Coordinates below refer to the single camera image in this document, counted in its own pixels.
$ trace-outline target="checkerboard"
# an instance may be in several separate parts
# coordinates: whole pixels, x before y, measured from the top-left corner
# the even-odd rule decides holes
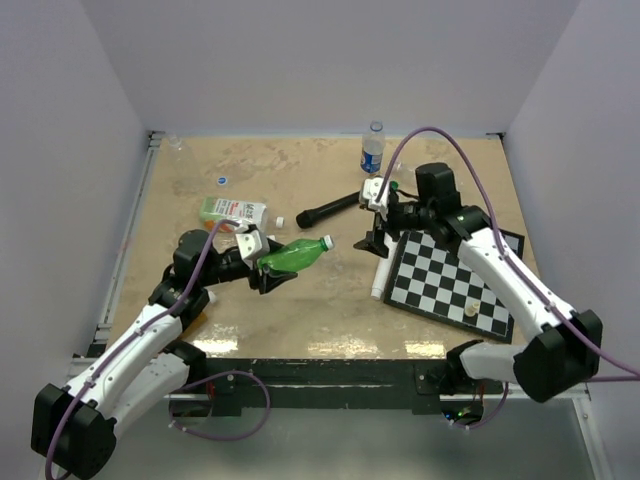
[[[522,258],[524,237],[502,234]],[[500,342],[510,343],[513,335],[513,318],[489,287],[424,232],[405,232],[400,239],[384,302]],[[465,307],[475,302],[480,311],[466,316]]]

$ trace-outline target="beige table surface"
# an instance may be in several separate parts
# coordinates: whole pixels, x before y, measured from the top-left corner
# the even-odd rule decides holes
[[[440,358],[475,335],[392,308],[370,297],[377,257],[353,249],[370,229],[373,214],[352,208],[301,232],[295,216],[359,190],[358,138],[187,139],[203,185],[184,185],[170,162],[166,142],[156,161],[141,213],[110,341],[124,332],[159,283],[180,235],[200,227],[198,208],[205,195],[266,203],[267,233],[287,243],[299,237],[331,234],[335,250],[268,295],[250,290],[246,280],[218,285],[218,302],[205,309],[185,338],[208,356],[256,358]],[[388,161],[399,139],[389,139]],[[492,199],[500,226],[527,237],[525,262],[535,262],[504,151],[497,139],[461,139]],[[442,161],[456,174],[463,203],[482,204],[462,160],[445,141],[415,138],[400,160],[409,166]],[[228,185],[215,180],[226,175]],[[415,191],[414,185],[403,184]],[[285,218],[276,229],[275,218]],[[214,242],[226,248],[232,236]],[[513,343],[522,343],[516,331]]]

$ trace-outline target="wooden table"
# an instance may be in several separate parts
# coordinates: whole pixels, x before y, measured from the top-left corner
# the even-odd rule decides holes
[[[474,335],[389,307],[370,297],[377,257],[353,249],[370,229],[373,214],[347,210],[301,232],[295,216],[358,190],[358,138],[187,139],[204,185],[184,188],[163,142],[141,213],[110,341],[136,318],[159,283],[180,235],[200,227],[198,208],[206,195],[263,202],[269,208],[267,233],[281,243],[331,234],[335,250],[324,254],[298,279],[268,295],[250,290],[245,280],[218,285],[219,301],[186,332],[185,338],[207,355],[263,358],[441,358],[446,350]],[[389,139],[388,161],[399,139]],[[525,262],[536,271],[522,213],[502,145],[497,139],[461,139],[487,189],[500,226],[526,236]],[[456,174],[463,203],[483,206],[470,174],[443,140],[415,138],[400,160],[409,166],[446,162]],[[216,185],[219,176],[228,184]],[[413,185],[406,186],[415,190]],[[285,218],[275,228],[276,216]],[[226,248],[233,236],[221,234]],[[514,343],[522,343],[519,331]]]

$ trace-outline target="microphone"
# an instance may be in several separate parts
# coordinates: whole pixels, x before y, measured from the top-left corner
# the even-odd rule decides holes
[[[341,212],[351,205],[357,205],[359,199],[360,192],[358,191],[352,193],[351,195],[347,195],[346,197],[334,200],[331,203],[327,203],[326,205],[322,205],[321,207],[305,210],[304,212],[298,214],[298,216],[296,217],[296,223],[303,230],[306,228],[311,228],[316,223],[324,220],[325,218],[335,215],[336,213]]]

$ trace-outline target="microphone head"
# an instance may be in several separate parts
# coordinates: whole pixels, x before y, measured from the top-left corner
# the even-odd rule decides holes
[[[311,210],[305,210],[301,212],[296,217],[296,223],[302,229],[313,227],[314,215],[311,213]]]

